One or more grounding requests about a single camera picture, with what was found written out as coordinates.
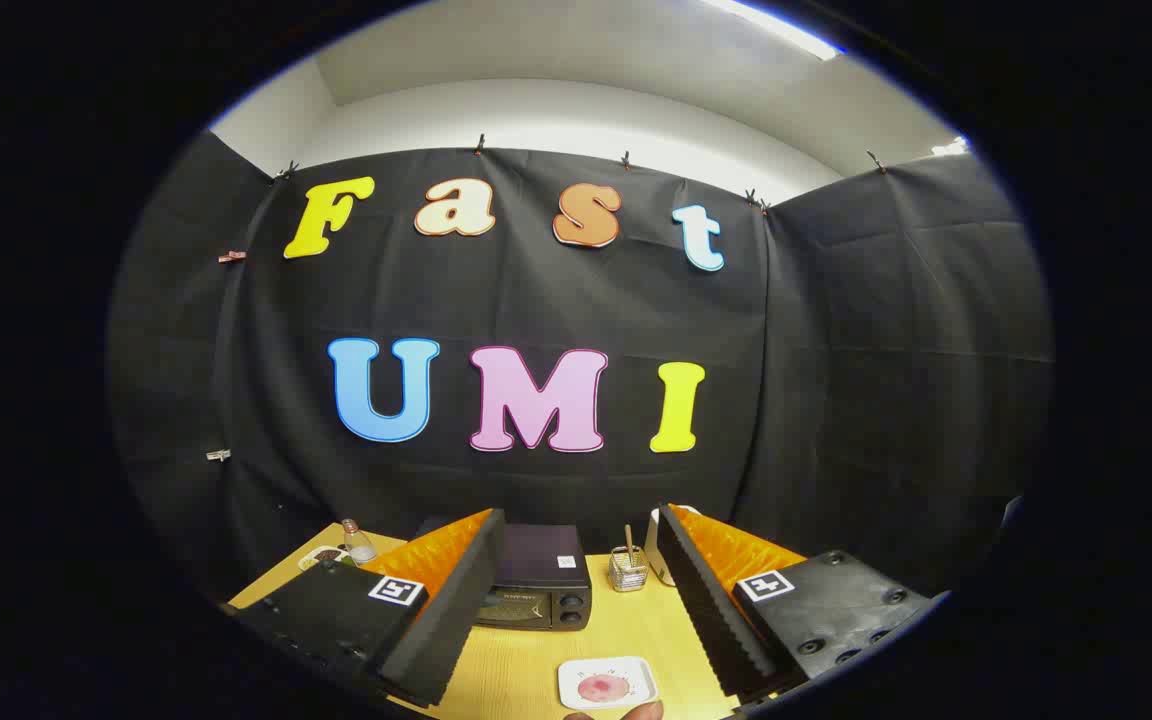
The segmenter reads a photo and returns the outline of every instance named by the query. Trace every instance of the yellow table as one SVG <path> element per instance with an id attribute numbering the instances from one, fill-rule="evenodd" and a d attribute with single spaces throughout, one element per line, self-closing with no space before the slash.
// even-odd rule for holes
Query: yellow table
<path id="1" fill-rule="evenodd" d="M 376 533 L 367 536 L 380 553 L 403 544 Z M 243 609 L 260 600 L 296 577 L 296 562 L 308 552 L 321 544 L 338 546 L 343 537 L 339 524 L 326 526 L 229 604 Z M 586 657 L 641 655 L 652 665 L 669 720 L 729 717 L 740 702 L 719 689 L 679 591 L 654 575 L 641 591 L 613 591 L 607 582 L 607 555 L 585 555 L 594 584 L 594 608 L 584 630 L 544 632 L 475 626 L 442 703 L 419 708 L 397 698 L 389 700 L 442 720 L 561 720 L 575 710 L 558 702 L 560 664 Z M 586 712 L 594 720 L 619 720 L 628 710 Z"/>

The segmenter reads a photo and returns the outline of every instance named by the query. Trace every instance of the letter u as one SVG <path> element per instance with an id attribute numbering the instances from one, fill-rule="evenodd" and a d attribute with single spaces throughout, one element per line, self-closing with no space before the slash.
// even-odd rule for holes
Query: letter u
<path id="1" fill-rule="evenodd" d="M 403 442 L 419 435 L 429 424 L 429 364 L 438 351 L 438 343 L 424 338 L 394 343 L 394 357 L 403 363 L 403 409 L 380 415 L 371 407 L 371 359 L 380 354 L 380 346 L 366 338 L 333 341 L 328 355 L 335 361 L 338 414 L 344 427 L 376 442 Z"/>

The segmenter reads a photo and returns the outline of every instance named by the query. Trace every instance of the letter m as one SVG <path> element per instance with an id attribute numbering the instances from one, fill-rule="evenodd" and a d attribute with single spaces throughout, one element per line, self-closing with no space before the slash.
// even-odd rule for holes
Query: letter m
<path id="1" fill-rule="evenodd" d="M 568 350 L 540 389 L 515 348 L 480 347 L 470 354 L 470 363 L 483 373 L 483 415 L 479 432 L 470 438 L 476 450 L 513 447 L 513 435 L 505 429 L 506 411 L 529 448 L 540 445 L 554 416 L 558 432 L 550 435 L 554 450 L 592 452 L 602 447 L 602 435 L 598 434 L 598 377 L 607 367 L 607 355 Z"/>

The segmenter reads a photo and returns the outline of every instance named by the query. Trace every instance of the white wall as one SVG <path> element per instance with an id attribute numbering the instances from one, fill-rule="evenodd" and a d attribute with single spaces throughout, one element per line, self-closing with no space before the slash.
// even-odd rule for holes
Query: white wall
<path id="1" fill-rule="evenodd" d="M 841 179 L 804 152 L 723 115 L 654 94 L 548 79 L 454 82 L 369 97 L 335 109 L 296 161 L 310 167 L 378 152 L 471 147 L 479 132 L 492 147 L 609 160 L 628 150 L 630 164 L 737 195 L 756 188 L 770 204 Z"/>
<path id="2" fill-rule="evenodd" d="M 210 129 L 225 145 L 274 176 L 291 160 L 301 162 L 302 150 L 336 108 L 319 65 L 311 58 L 257 88 Z"/>

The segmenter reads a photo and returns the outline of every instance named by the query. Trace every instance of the small plate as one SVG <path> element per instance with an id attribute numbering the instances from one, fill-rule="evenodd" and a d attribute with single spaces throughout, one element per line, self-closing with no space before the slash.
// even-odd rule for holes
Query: small plate
<path id="1" fill-rule="evenodd" d="M 558 700 L 573 710 L 643 705 L 658 696 L 652 666 L 638 655 L 568 660 L 558 666 Z"/>

